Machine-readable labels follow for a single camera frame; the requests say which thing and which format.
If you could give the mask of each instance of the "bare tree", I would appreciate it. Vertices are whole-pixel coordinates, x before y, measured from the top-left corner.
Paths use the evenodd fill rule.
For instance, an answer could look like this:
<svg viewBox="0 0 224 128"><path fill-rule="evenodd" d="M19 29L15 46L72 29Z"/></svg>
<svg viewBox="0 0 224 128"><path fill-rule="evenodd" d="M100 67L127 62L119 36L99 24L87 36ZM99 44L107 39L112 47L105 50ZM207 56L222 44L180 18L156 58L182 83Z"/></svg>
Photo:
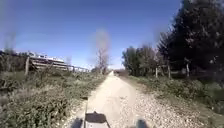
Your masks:
<svg viewBox="0 0 224 128"><path fill-rule="evenodd" d="M69 68L72 64L72 57L71 56L66 57L66 62L65 63L67 64L67 69L70 70Z"/></svg>
<svg viewBox="0 0 224 128"><path fill-rule="evenodd" d="M14 47L15 47L15 37L16 34L13 33L9 33L4 41L4 52L7 53L14 53Z"/></svg>
<svg viewBox="0 0 224 128"><path fill-rule="evenodd" d="M103 74L109 64L109 35L105 30L96 32L96 67Z"/></svg>

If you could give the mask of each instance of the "gravel path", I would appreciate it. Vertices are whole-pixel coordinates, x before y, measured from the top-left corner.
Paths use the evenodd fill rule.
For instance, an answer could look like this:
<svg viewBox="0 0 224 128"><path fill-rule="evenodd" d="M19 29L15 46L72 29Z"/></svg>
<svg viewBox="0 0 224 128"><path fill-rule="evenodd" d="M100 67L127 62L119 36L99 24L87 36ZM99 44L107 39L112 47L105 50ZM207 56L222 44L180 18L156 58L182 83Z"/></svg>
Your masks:
<svg viewBox="0 0 224 128"><path fill-rule="evenodd" d="M141 93L111 73L88 100L86 128L130 128L144 122L150 128L203 127L193 117L183 117L172 107L160 104L155 96ZM84 117L84 108L85 103L82 109L73 112L74 117L67 121L66 128L71 128L75 118Z"/></svg>

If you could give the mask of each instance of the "bush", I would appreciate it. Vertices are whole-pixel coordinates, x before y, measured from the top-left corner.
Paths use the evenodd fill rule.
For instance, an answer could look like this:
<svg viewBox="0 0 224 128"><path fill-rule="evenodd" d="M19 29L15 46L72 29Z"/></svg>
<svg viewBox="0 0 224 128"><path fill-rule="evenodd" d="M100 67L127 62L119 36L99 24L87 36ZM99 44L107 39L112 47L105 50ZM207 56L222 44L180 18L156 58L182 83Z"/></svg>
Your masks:
<svg viewBox="0 0 224 128"><path fill-rule="evenodd" d="M0 54L0 71L23 71L26 64L26 53Z"/></svg>
<svg viewBox="0 0 224 128"><path fill-rule="evenodd" d="M114 74L117 74L119 76L128 76L128 72L124 69L120 69L120 70L115 70Z"/></svg>
<svg viewBox="0 0 224 128"><path fill-rule="evenodd" d="M92 73L100 73L100 68L95 67L91 70Z"/></svg>
<svg viewBox="0 0 224 128"><path fill-rule="evenodd" d="M138 83L147 85L151 89L201 102L215 112L224 114L224 89L216 83L202 84L198 80L170 80L165 77L155 79L131 76L131 78L137 80Z"/></svg>
<svg viewBox="0 0 224 128"><path fill-rule="evenodd" d="M103 79L60 70L30 72L27 77L23 72L2 73L0 90L5 93L0 97L0 127L55 127L69 115L71 103L88 96Z"/></svg>

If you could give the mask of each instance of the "blue sky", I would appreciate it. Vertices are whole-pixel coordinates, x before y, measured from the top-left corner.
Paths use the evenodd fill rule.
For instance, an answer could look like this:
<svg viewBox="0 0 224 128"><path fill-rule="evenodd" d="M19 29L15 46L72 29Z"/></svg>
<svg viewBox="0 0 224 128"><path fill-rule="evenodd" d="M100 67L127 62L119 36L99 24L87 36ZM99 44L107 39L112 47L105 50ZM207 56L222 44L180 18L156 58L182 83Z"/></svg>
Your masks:
<svg viewBox="0 0 224 128"><path fill-rule="evenodd" d="M14 33L17 51L72 57L90 68L97 30L110 37L111 67L121 68L122 51L150 43L156 47L180 8L180 0L1 0L0 48Z"/></svg>

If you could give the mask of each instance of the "grass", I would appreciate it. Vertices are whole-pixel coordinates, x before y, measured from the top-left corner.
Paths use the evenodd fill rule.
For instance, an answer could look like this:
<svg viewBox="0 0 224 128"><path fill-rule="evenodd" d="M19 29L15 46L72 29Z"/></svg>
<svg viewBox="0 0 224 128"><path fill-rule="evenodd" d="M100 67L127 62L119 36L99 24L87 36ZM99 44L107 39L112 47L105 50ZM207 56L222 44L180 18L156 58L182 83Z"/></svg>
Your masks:
<svg viewBox="0 0 224 128"><path fill-rule="evenodd" d="M69 116L72 106L105 78L92 73L5 72L0 76L0 127L49 128Z"/></svg>
<svg viewBox="0 0 224 128"><path fill-rule="evenodd" d="M223 109L220 109L223 106L219 104L222 103L224 93L217 84L204 85L196 80L174 80L164 77L156 79L126 76L126 78L146 85L145 93L160 92L157 99L162 104L173 106L180 115L197 115L197 120L206 124L208 128L224 127Z"/></svg>

